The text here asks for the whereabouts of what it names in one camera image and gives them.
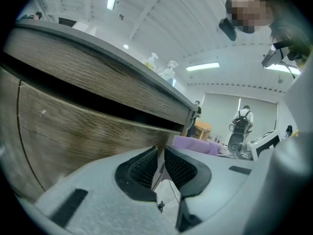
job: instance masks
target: purple cloth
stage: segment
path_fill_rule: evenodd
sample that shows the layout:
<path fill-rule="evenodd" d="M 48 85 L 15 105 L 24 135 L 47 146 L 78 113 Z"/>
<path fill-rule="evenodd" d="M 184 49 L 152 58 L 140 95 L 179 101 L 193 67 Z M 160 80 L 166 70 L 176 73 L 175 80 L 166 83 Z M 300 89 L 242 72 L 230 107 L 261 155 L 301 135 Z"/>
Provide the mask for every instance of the purple cloth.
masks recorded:
<path fill-rule="evenodd" d="M 175 136 L 173 147 L 183 148 L 191 151 L 197 151 L 212 156 L 217 156 L 221 150 L 221 145 L 209 140 L 209 142 L 194 138 L 187 138 L 182 136 Z"/>

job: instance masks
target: person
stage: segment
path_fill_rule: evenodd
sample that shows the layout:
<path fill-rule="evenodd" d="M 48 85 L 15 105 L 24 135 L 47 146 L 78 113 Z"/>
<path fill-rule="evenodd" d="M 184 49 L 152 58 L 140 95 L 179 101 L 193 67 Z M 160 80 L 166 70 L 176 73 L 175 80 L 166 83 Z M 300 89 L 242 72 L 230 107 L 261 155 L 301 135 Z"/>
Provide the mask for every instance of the person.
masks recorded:
<path fill-rule="evenodd" d="M 303 1 L 226 0 L 225 7 L 228 20 L 244 33 L 269 26 L 275 41 L 292 40 L 288 58 L 303 68 L 313 43 L 312 11 Z"/>
<path fill-rule="evenodd" d="M 194 130 L 195 130 L 195 123 L 196 123 L 196 119 L 197 118 L 201 118 L 201 107 L 200 107 L 200 102 L 199 101 L 196 101 L 195 102 L 195 106 L 197 107 L 197 112 L 194 112 L 192 114 L 192 119 L 193 119 L 193 122 L 187 132 L 187 137 L 191 137 L 191 135 L 194 134 Z"/>
<path fill-rule="evenodd" d="M 34 19 L 34 20 L 40 20 L 43 17 L 43 14 L 40 11 L 37 11 L 34 15 L 24 15 L 21 17 L 21 19 Z"/>
<path fill-rule="evenodd" d="M 248 130 L 253 126 L 253 113 L 250 111 L 250 107 L 248 105 L 245 105 L 243 109 L 239 110 L 236 112 L 234 119 L 233 119 L 233 124 L 236 123 L 236 119 L 240 116 L 245 116 L 247 120 L 249 121 L 249 127 Z"/>
<path fill-rule="evenodd" d="M 284 134 L 282 140 L 285 140 L 285 139 L 291 137 L 291 135 L 292 135 L 292 126 L 291 126 L 291 125 L 288 125 L 288 127 L 287 127 L 287 129 L 286 129 L 286 132 L 285 132 L 285 134 Z"/>

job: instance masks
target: wooden cabinet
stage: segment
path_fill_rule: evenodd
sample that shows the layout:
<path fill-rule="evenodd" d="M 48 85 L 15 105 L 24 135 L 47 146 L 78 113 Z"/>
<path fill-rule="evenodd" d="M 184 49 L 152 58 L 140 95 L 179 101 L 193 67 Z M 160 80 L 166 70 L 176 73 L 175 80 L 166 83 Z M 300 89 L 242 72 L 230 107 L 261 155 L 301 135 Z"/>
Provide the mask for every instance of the wooden cabinet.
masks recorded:
<path fill-rule="evenodd" d="M 94 160 L 153 145 L 162 154 L 195 110 L 142 63 L 64 25 L 19 21 L 3 51 L 0 163 L 32 201 Z"/>

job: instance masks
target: ceiling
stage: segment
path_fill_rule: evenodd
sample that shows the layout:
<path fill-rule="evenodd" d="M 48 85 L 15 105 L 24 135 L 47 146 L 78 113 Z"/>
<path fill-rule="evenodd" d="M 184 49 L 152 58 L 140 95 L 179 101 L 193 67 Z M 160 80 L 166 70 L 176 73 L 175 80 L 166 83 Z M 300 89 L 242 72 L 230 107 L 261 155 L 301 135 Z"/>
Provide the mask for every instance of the ceiling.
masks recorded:
<path fill-rule="evenodd" d="M 177 61 L 176 73 L 188 85 L 238 85 L 284 93 L 293 81 L 289 73 L 262 68 L 272 44 L 268 27 L 254 34 L 237 32 L 235 42 L 218 28 L 226 0 L 116 0 L 112 11 L 106 8 L 107 0 L 40 1 L 52 21 L 62 17 L 110 29 L 147 58 L 157 53 L 156 64 L 162 67 Z M 221 67 L 185 69 L 212 62 Z"/>

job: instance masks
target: black backpack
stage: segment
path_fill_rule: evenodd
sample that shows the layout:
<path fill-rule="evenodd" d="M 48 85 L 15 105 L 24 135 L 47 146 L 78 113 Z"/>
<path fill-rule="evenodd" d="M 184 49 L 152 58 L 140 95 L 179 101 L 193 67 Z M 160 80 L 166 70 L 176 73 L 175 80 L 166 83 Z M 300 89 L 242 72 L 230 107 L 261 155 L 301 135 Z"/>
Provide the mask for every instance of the black backpack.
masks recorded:
<path fill-rule="evenodd" d="M 249 127 L 249 120 L 247 116 L 249 115 L 251 111 L 248 111 L 246 115 L 242 116 L 240 115 L 240 111 L 238 111 L 238 117 L 236 117 L 236 123 L 234 126 L 234 131 L 233 132 L 239 132 L 239 133 L 244 133 L 246 129 Z"/>

